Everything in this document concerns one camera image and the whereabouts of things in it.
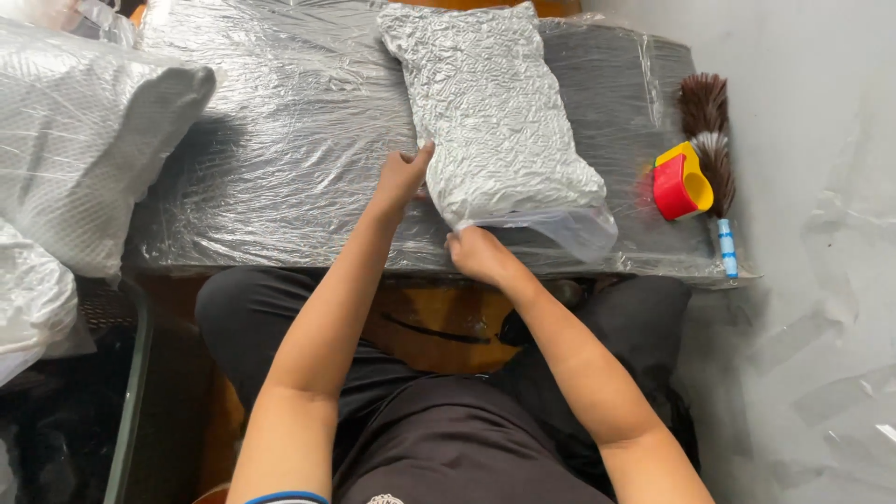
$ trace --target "shirt logo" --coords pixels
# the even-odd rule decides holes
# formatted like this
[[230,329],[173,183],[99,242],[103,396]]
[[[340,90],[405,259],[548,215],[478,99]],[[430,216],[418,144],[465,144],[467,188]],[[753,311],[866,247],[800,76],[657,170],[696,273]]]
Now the shirt logo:
[[404,504],[401,499],[395,499],[392,495],[385,493],[372,498],[367,504]]

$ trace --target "blue handle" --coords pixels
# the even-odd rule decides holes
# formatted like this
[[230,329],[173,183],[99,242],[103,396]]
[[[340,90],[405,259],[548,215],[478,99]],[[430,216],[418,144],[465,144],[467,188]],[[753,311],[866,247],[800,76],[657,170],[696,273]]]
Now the blue handle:
[[737,254],[734,251],[734,238],[728,219],[719,219],[719,247],[722,250],[722,264],[728,278],[737,278]]

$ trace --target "plastic-wrapped table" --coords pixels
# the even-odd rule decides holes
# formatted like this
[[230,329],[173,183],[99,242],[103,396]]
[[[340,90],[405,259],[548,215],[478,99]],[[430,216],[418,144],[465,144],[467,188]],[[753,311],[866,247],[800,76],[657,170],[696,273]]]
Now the plastic-wrapped table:
[[[412,150],[401,66],[367,0],[155,0],[138,46],[211,65],[223,81],[134,209],[125,263],[192,274],[232,265],[327,267],[372,194],[386,152]],[[669,223],[652,202],[653,158],[681,142],[675,93],[688,47],[637,31],[545,19],[579,154],[607,182],[614,252],[584,265],[530,230],[501,240],[544,275],[670,274],[725,285],[707,222]],[[389,273],[455,274],[429,202],[411,205]]]

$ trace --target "black pants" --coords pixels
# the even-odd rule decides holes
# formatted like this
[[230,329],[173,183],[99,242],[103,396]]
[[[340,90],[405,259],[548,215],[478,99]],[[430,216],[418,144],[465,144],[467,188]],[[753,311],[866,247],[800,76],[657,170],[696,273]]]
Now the black pants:
[[[245,266],[216,274],[202,287],[196,320],[247,411],[280,341],[315,286],[299,274]],[[699,469],[694,425],[681,397],[669,386],[690,298],[691,292],[678,280],[642,276],[591,297],[576,316],[628,369]],[[361,340],[340,395],[334,465],[338,467],[389,397],[430,374]],[[573,416],[536,346],[523,348],[484,379],[535,418],[575,474],[612,496],[597,446]]]

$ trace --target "person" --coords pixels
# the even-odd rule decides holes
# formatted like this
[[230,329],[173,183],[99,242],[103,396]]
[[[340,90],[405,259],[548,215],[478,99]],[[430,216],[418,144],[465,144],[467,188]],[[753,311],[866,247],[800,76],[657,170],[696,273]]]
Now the person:
[[319,282],[237,267],[203,286],[200,330],[251,411],[228,503],[711,503],[668,385],[690,299],[677,280],[621,282],[574,315],[468,227],[448,235],[454,265],[503,292],[535,344],[495,373],[445,376],[359,340],[434,150],[389,154]]

